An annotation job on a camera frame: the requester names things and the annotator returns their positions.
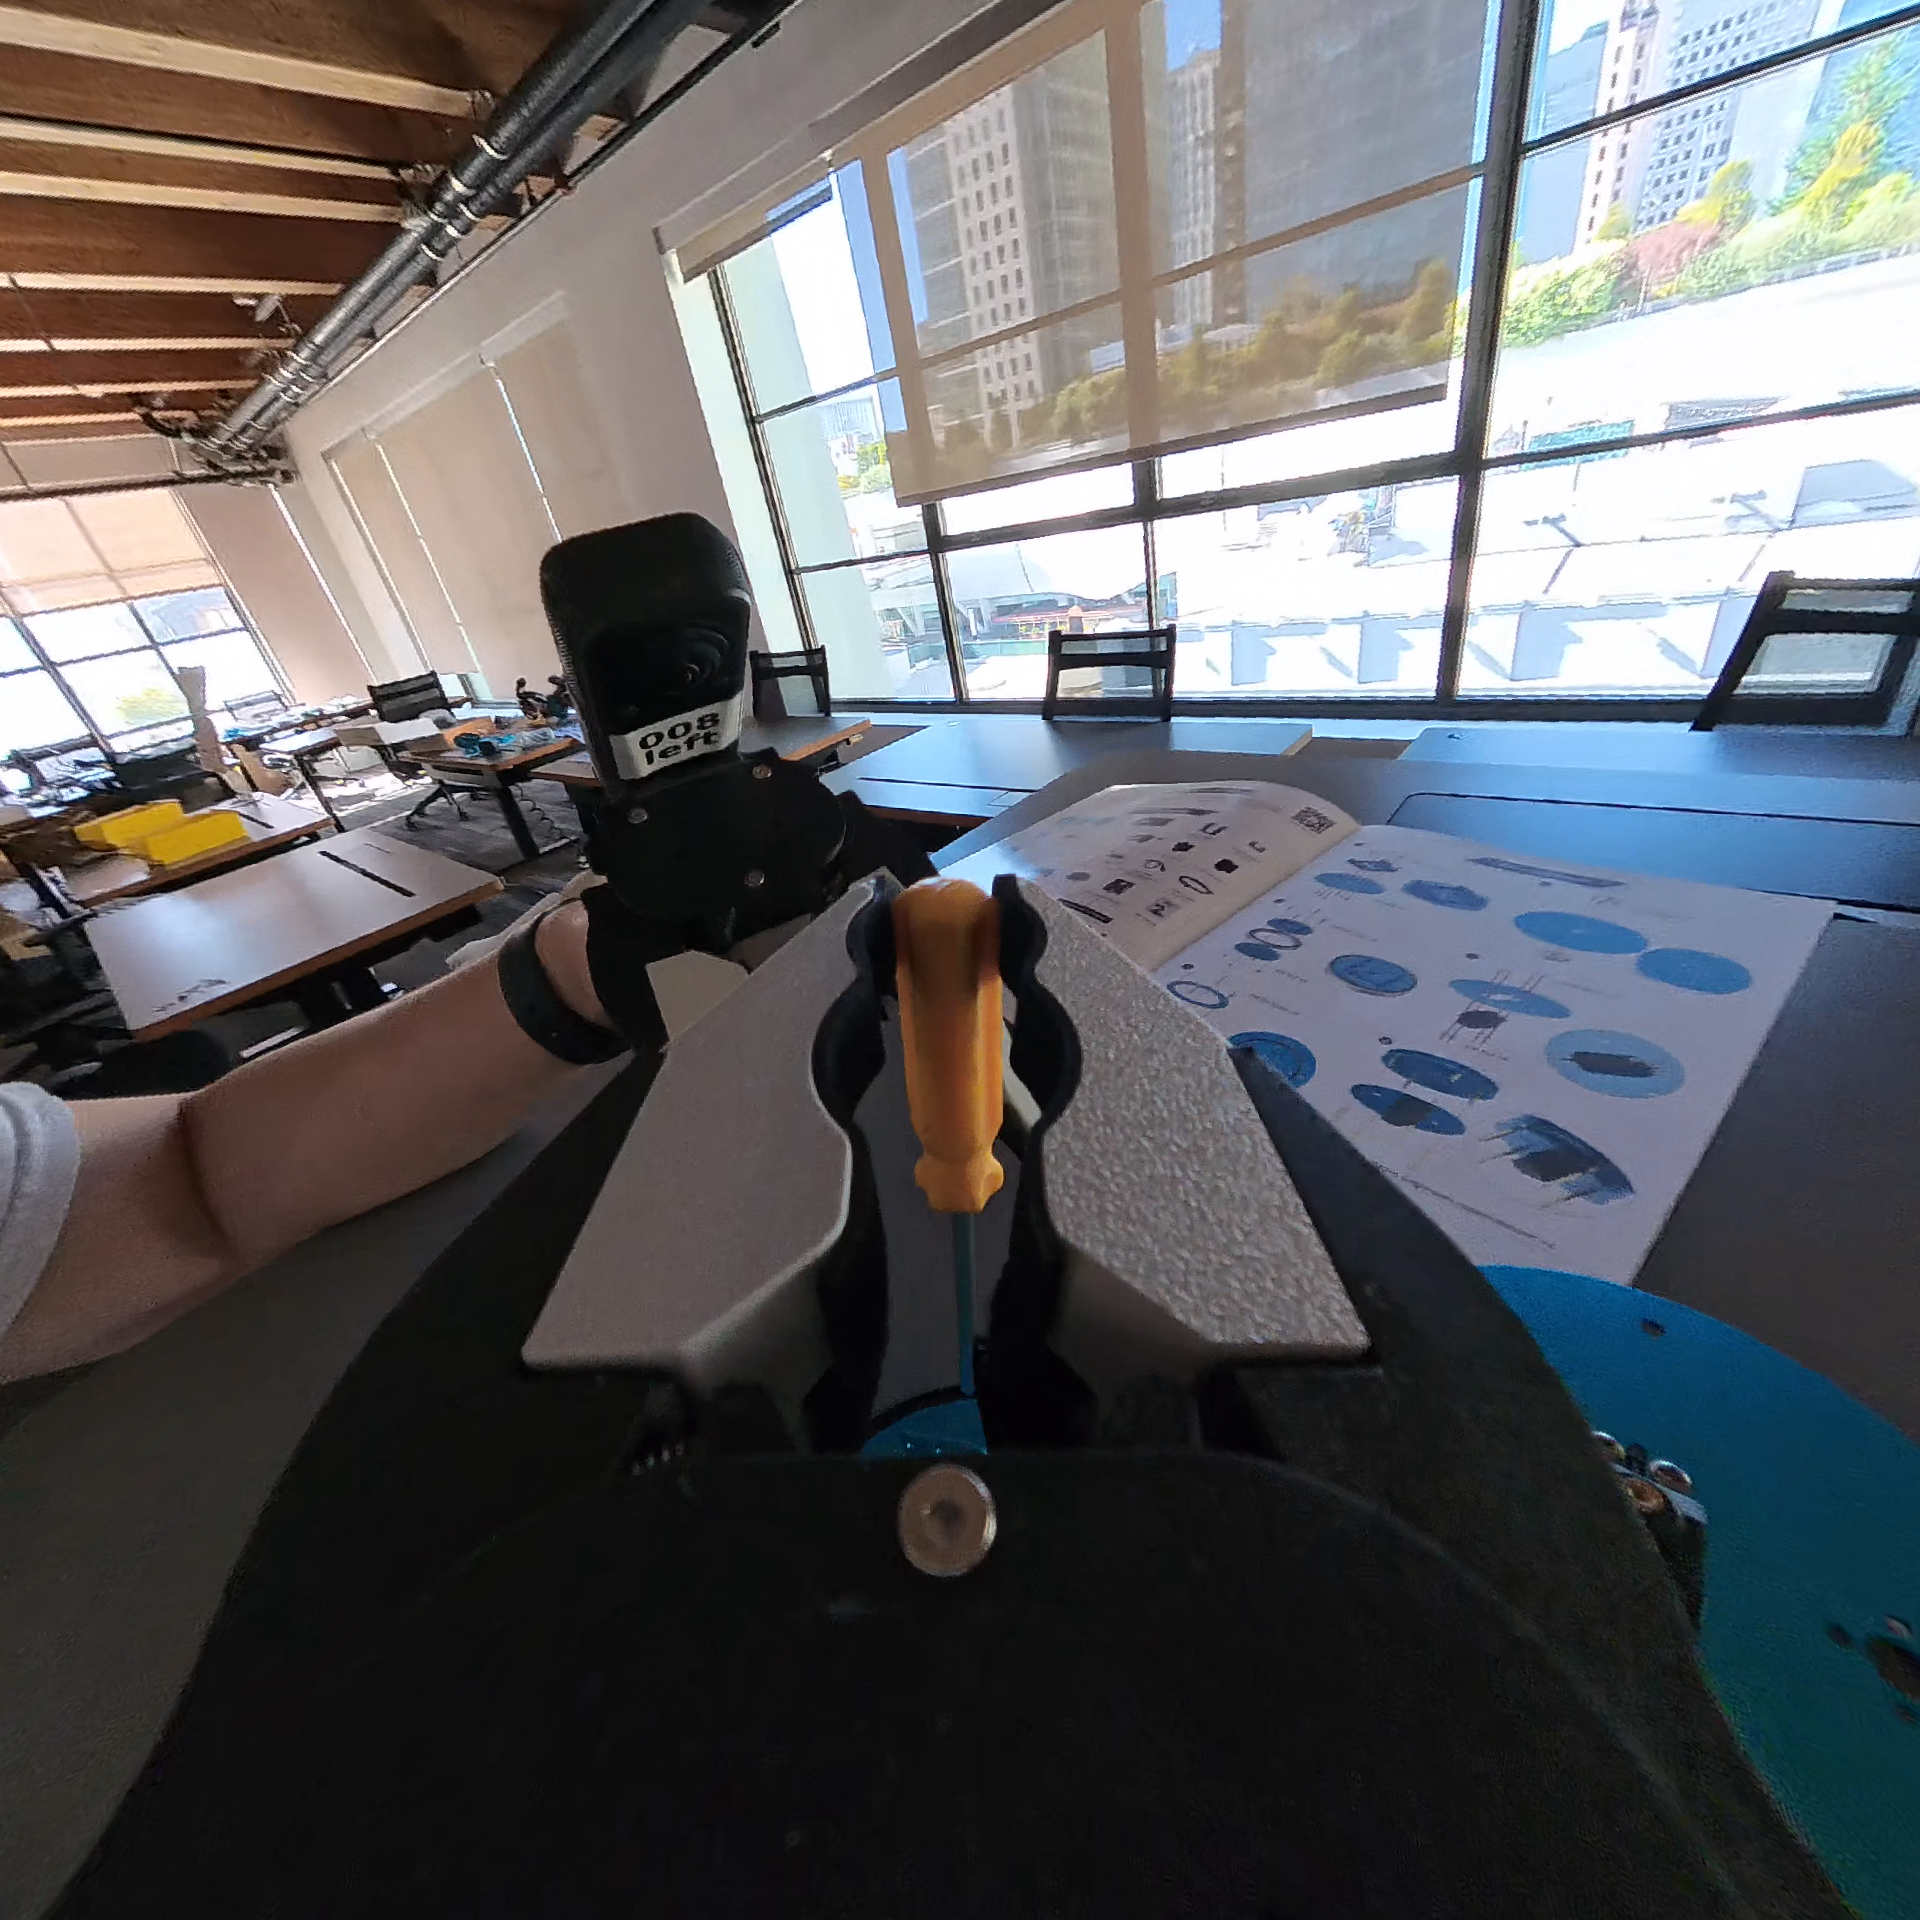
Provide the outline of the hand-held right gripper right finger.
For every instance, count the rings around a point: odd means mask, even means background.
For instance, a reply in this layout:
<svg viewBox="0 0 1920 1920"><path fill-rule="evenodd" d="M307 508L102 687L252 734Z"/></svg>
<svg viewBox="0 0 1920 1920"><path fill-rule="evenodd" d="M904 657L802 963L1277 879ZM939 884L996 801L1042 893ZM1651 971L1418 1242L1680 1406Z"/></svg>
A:
<svg viewBox="0 0 1920 1920"><path fill-rule="evenodd" d="M988 1443L1084 1444L1140 1380L1366 1359L1226 1039L1038 884L1000 876L993 897L1024 1135L980 1356Z"/></svg>

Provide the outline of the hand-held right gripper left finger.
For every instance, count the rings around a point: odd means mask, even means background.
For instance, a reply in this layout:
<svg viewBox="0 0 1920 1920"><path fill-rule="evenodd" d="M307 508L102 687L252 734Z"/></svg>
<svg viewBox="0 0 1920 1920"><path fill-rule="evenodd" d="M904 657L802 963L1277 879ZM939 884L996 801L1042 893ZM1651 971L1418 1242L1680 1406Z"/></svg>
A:
<svg viewBox="0 0 1920 1920"><path fill-rule="evenodd" d="M874 1151L897 884L865 877L672 1039L522 1358L755 1386L860 1449L888 1341Z"/></svg>

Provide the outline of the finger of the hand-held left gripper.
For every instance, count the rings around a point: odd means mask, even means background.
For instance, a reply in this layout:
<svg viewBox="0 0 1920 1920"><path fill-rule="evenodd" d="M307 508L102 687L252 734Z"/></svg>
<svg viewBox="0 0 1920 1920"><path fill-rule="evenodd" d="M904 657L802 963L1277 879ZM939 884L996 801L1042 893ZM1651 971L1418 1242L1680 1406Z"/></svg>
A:
<svg viewBox="0 0 1920 1920"><path fill-rule="evenodd" d="M707 951L677 951L650 963L644 979L658 1010L664 1039L672 1042L730 998L749 979L749 971Z"/></svg>

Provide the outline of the yellow-handled screwdriver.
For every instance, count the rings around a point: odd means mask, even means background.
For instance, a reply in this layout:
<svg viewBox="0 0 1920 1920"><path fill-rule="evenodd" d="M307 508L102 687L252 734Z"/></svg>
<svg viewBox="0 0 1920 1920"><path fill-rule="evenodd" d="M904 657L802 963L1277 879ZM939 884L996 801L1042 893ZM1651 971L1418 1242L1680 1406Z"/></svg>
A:
<svg viewBox="0 0 1920 1920"><path fill-rule="evenodd" d="M977 1395L977 1219L1002 1190L1000 906L971 879L907 887L891 906L915 1179L952 1219L958 1386Z"/></svg>

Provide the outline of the blue round bracket base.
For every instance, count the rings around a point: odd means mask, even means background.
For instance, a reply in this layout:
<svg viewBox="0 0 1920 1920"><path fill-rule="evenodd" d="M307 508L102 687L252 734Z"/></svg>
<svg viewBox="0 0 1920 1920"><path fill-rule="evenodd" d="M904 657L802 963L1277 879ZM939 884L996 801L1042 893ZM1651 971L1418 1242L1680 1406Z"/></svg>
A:
<svg viewBox="0 0 1920 1920"><path fill-rule="evenodd" d="M942 1387L888 1407L860 1444L865 1458L986 1455L989 1452L977 1399Z"/></svg>

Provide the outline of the person's left forearm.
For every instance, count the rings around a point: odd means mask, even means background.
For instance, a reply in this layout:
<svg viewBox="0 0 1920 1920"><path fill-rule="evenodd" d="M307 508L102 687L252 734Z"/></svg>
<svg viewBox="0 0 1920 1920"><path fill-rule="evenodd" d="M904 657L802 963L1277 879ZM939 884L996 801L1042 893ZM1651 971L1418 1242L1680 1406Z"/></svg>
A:
<svg viewBox="0 0 1920 1920"><path fill-rule="evenodd" d="M464 1169L580 1081L494 953L185 1094L66 1102L80 1177L2 1378L122 1353L301 1242Z"/></svg>

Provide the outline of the dark grey desk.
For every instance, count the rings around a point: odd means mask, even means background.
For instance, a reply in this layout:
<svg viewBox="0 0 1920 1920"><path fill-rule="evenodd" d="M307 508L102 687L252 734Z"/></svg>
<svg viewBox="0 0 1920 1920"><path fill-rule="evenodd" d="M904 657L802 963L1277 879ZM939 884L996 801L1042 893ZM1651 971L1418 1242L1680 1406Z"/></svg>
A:
<svg viewBox="0 0 1920 1920"><path fill-rule="evenodd" d="M122 1359L9 1389L4 1915L80 1866L173 1707L332 1387L475 1228L544 1251L650 1070L590 1070L494 1157L323 1236ZM1837 919L1638 1273L1915 1436L1915 919Z"/></svg>

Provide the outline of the person's left hand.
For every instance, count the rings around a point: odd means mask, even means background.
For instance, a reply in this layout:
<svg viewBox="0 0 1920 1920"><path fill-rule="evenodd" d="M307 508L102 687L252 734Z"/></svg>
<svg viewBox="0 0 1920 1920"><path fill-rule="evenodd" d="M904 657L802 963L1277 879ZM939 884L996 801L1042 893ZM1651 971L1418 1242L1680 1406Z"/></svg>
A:
<svg viewBox="0 0 1920 1920"><path fill-rule="evenodd" d="M555 902L534 925L534 953L553 995L578 1020L613 1033L614 1026L593 986L587 942L590 919L582 898Z"/></svg>

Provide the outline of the black wristband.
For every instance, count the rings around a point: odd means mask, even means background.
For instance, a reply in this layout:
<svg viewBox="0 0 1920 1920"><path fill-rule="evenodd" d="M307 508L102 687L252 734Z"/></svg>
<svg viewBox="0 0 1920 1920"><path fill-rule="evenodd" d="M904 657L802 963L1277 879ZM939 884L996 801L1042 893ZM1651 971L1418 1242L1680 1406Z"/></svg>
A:
<svg viewBox="0 0 1920 1920"><path fill-rule="evenodd" d="M565 1065L603 1065L634 1049L634 1042L614 1026L613 1033L578 1020L552 990L538 961L538 922L561 901L524 915L498 942L494 966L497 982L520 1030L541 1052Z"/></svg>

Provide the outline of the black office chair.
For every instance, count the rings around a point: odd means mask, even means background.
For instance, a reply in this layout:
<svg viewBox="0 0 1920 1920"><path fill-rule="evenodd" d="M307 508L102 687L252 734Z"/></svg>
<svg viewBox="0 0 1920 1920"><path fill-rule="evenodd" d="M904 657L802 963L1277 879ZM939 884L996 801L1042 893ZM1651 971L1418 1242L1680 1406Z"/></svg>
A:
<svg viewBox="0 0 1920 1920"><path fill-rule="evenodd" d="M449 697L442 674L428 671L372 683L368 685L368 699L376 747L390 769L401 769L402 761L424 766L424 754L442 753L449 745L444 734L458 702Z"/></svg>

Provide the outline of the printed instruction booklet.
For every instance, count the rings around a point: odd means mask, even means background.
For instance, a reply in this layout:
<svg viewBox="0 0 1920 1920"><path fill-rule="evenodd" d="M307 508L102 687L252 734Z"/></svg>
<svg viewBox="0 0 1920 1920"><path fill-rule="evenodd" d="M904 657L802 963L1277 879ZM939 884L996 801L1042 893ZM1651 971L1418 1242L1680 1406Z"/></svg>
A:
<svg viewBox="0 0 1920 1920"><path fill-rule="evenodd" d="M1635 1284L1834 919L1261 779L1110 785L952 865L1033 879L1476 1265Z"/></svg>

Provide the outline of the beige roller blind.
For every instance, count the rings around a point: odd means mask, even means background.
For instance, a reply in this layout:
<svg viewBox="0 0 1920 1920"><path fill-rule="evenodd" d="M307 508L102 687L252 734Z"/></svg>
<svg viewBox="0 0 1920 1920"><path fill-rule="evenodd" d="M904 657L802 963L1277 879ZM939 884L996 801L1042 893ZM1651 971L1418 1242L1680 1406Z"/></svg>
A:
<svg viewBox="0 0 1920 1920"><path fill-rule="evenodd" d="M425 661L497 699L561 658L540 564L618 506L609 439L558 306L445 372L418 404L328 450Z"/></svg>
<svg viewBox="0 0 1920 1920"><path fill-rule="evenodd" d="M858 145L894 494L1449 393L1497 5L1065 5Z"/></svg>

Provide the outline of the large window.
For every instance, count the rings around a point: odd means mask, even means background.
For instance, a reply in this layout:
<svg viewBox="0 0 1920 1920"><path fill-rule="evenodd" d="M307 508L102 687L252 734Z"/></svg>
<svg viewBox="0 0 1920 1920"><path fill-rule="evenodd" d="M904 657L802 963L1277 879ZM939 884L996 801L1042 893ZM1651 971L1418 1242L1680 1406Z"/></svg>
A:
<svg viewBox="0 0 1920 1920"><path fill-rule="evenodd" d="M923 503L845 196L974 59L822 135L665 247L771 633L898 705L1030 705L1051 628L1163 623L1188 705L1688 702L1772 572L1915 573L1915 41L1915 5L1497 5L1444 397Z"/></svg>

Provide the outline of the blue round plate with servo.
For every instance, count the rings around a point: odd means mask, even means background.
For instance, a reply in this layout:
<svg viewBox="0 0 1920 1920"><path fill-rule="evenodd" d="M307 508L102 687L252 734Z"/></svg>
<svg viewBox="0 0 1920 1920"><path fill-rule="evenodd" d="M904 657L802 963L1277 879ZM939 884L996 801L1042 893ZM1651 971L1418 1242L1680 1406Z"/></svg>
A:
<svg viewBox="0 0 1920 1920"><path fill-rule="evenodd" d="M1691 1474L1720 1706L1849 1906L1915 1918L1915 1446L1680 1303L1546 1268L1483 1275L1592 1426Z"/></svg>

